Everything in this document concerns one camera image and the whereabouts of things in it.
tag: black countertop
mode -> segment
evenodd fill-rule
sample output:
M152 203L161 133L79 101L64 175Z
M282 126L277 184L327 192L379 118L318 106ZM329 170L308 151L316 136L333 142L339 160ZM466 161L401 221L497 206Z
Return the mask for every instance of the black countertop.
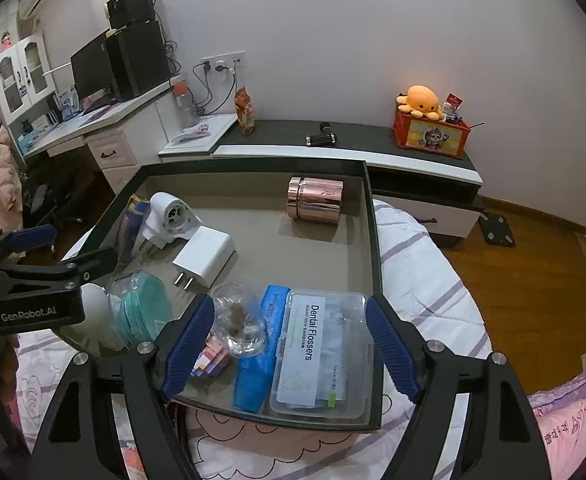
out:
M247 135L236 123L219 140L214 150L219 146L233 144L305 146L307 136L320 133L319 124L316 121L256 121L255 131ZM348 123L331 123L331 126L333 127L333 133L338 138L335 148L407 156L476 171L473 162L471 162L466 153L464 158L460 160L451 156L440 155L439 153L400 148L395 143L395 136L391 128Z

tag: pink metallic container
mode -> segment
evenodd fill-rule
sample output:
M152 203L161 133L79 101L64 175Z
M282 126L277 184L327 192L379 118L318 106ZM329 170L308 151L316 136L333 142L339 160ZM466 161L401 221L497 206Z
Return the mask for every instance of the pink metallic container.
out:
M338 224L344 183L340 180L294 176L287 191L291 218Z

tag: orange octopus plush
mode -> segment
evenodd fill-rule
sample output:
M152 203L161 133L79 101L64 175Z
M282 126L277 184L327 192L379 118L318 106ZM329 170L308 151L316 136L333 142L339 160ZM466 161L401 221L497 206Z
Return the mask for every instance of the orange octopus plush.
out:
M425 86L411 86L408 93L400 95L396 101L401 112L410 113L417 119L426 117L432 121L443 121L446 118L438 97Z

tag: computer tower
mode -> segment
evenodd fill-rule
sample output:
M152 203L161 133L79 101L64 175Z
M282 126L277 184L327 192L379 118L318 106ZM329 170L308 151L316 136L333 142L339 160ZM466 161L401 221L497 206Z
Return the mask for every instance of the computer tower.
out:
M155 19L153 0L109 0L106 6L111 28L122 28L132 23Z
M134 23L105 40L115 94L122 100L144 94L170 78L158 22Z

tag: wall outlet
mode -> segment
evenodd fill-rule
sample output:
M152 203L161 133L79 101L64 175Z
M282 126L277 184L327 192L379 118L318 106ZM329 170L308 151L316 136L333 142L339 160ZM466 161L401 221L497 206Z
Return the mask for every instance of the wall outlet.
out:
M226 66L227 68L239 68L246 65L246 52L232 52L231 54L221 54L220 56L203 57L202 62L211 63L211 68L215 70L217 66Z

